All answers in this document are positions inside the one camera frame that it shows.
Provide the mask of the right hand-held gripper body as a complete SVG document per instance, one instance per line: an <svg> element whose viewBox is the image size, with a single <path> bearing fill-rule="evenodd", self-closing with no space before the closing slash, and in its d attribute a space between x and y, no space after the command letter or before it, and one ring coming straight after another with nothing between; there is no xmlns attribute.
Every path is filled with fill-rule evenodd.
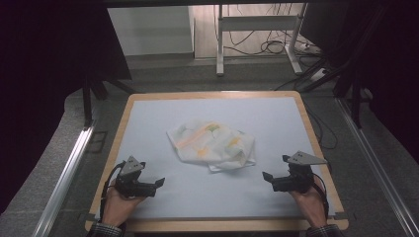
<svg viewBox="0 0 419 237"><path fill-rule="evenodd" d="M311 166L323 165L327 161L302 151L297 151L290 157L289 162L286 162L289 164L290 174L287 177L274 178L272 182L273 190L275 192L299 192L304 194L314 183Z"/></svg>

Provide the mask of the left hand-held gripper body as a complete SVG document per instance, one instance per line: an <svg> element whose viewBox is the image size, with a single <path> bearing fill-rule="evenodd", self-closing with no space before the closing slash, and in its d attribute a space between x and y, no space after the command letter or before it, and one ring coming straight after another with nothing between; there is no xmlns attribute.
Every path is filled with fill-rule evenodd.
<svg viewBox="0 0 419 237"><path fill-rule="evenodd" d="M126 198L154 197L156 190L150 189L149 184L141 183L138 178L142 167L133 156L129 156L118 173L115 182L117 191Z"/></svg>

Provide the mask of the white leaf-print garment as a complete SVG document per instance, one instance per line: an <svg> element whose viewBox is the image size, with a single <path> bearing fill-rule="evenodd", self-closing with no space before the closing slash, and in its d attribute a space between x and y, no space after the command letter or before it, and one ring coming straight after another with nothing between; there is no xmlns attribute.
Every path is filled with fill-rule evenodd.
<svg viewBox="0 0 419 237"><path fill-rule="evenodd" d="M194 119L167 135L182 162L207 164L213 173L256 164L255 137L220 122Z"/></svg>

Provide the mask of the person's left hand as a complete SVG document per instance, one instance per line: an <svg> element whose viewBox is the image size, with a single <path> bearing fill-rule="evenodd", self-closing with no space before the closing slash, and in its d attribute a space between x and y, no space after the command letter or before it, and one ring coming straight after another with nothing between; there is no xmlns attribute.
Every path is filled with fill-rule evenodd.
<svg viewBox="0 0 419 237"><path fill-rule="evenodd" d="M116 190L113 182L107 190L102 222L119 227L143 201L144 197L124 197Z"/></svg>

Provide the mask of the person's right hand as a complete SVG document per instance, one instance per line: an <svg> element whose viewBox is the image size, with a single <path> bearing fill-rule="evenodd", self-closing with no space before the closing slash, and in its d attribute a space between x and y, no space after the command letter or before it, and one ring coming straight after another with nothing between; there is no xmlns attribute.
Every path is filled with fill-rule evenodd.
<svg viewBox="0 0 419 237"><path fill-rule="evenodd" d="M303 217L312 228L327 225L324 204L321 195L315 188L310 188L306 193L290 192Z"/></svg>

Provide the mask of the dark floor grille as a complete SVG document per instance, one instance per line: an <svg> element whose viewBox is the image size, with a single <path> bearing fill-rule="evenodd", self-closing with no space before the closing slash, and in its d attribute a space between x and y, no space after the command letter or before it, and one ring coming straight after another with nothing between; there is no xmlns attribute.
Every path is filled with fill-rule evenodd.
<svg viewBox="0 0 419 237"><path fill-rule="evenodd" d="M101 153L105 146L107 136L108 133L106 131L95 131L88 142L87 152L93 154Z"/></svg>

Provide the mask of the white power strip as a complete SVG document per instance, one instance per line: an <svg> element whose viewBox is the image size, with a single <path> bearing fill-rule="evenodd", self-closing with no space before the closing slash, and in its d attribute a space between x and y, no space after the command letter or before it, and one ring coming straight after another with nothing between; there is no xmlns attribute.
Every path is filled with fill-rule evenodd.
<svg viewBox="0 0 419 237"><path fill-rule="evenodd" d="M328 73L328 70L325 68L320 68L317 72L315 72L311 77L310 80L311 81L317 81L320 78L322 78L323 76L325 76Z"/></svg>

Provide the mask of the dark curtain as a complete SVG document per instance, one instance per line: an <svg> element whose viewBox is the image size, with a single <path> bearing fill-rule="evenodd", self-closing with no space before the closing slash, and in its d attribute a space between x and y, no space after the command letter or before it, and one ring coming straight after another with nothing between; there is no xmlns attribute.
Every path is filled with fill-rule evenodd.
<svg viewBox="0 0 419 237"><path fill-rule="evenodd" d="M342 70L334 94L369 90L372 111L419 163L419 0L310 2L300 34Z"/></svg>
<svg viewBox="0 0 419 237"><path fill-rule="evenodd" d="M106 0L0 0L0 214L49 144L65 99L127 79Z"/></svg>

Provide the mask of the white cabinet panel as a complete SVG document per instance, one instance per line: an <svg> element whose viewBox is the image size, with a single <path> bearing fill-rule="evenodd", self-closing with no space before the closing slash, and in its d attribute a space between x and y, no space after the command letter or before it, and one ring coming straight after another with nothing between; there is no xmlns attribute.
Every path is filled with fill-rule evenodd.
<svg viewBox="0 0 419 237"><path fill-rule="evenodd" d="M192 53L194 17L188 6L109 8L124 55Z"/></svg>

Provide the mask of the aluminium rail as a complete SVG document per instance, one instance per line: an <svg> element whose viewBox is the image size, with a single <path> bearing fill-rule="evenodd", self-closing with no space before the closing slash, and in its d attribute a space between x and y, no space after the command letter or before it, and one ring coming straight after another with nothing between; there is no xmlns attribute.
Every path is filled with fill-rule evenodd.
<svg viewBox="0 0 419 237"><path fill-rule="evenodd" d="M84 128L70 153L70 156L61 172L61 175L53 189L53 192L42 212L39 222L32 237L48 237L56 217L68 193L78 165L81 161L85 148L93 133L93 126Z"/></svg>
<svg viewBox="0 0 419 237"><path fill-rule="evenodd" d="M336 99L335 102L338 105L345 122L355 136L355 139L362 150L364 158L367 160L369 166L371 167L371 170L374 173L384 196L386 197L399 224L405 232L406 237L419 237L419 225L414 220L413 215L407 207L405 201L402 199L393 182L390 180L388 174L382 167L363 130L358 128L358 126L352 120L349 106L343 99Z"/></svg>

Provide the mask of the black stand post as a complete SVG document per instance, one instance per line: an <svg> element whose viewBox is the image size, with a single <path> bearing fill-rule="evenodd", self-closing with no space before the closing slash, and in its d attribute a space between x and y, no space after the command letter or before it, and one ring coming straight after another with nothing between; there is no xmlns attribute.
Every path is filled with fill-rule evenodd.
<svg viewBox="0 0 419 237"><path fill-rule="evenodd" d="M87 130L92 124L92 108L90 95L90 82L85 78L83 88L83 110L84 110L84 129Z"/></svg>
<svg viewBox="0 0 419 237"><path fill-rule="evenodd" d="M356 128L361 128L360 122L361 83L358 75L354 76L352 84L351 118Z"/></svg>

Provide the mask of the white desk frame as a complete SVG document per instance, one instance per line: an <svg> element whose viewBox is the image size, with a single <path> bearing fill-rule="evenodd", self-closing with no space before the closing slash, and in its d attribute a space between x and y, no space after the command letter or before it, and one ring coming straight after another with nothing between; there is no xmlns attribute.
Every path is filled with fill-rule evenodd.
<svg viewBox="0 0 419 237"><path fill-rule="evenodd" d="M297 15L280 16L244 16L224 17L223 6L218 6L217 18L217 55L216 75L224 74L223 33L245 31L291 31L291 40L285 44L285 51L296 75L302 74L302 69L294 53L295 43L304 18L306 3L303 3Z"/></svg>

